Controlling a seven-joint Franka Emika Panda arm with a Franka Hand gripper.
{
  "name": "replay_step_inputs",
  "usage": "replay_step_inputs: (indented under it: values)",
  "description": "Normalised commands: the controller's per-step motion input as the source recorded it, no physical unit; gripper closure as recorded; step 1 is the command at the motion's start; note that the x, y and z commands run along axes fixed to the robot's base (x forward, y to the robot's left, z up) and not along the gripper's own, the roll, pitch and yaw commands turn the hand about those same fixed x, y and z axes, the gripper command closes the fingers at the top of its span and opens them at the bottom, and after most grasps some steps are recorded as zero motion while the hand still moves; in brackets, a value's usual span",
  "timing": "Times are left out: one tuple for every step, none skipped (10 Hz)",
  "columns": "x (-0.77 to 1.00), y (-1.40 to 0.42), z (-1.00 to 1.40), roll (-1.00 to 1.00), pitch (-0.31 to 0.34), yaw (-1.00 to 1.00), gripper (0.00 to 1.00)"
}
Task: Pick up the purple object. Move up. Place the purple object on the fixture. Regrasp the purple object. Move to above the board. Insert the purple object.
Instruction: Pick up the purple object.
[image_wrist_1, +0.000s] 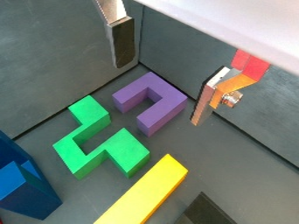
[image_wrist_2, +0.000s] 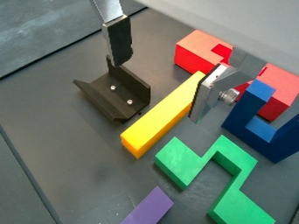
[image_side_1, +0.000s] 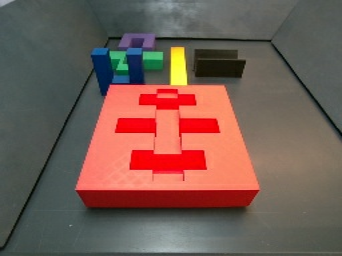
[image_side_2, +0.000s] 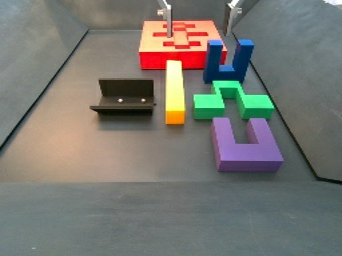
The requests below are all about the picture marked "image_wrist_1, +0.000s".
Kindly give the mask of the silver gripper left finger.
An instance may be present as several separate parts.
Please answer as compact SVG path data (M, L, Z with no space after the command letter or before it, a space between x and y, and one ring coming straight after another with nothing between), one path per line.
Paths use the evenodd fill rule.
M122 0L91 1L105 24L113 66L121 68L136 56L134 20L126 15Z

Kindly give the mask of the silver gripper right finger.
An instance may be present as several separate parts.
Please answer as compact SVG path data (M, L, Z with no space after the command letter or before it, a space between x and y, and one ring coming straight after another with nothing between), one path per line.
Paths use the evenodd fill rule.
M233 108L242 97L238 90L254 83L237 69L222 66L201 84L190 123L201 125L220 104Z

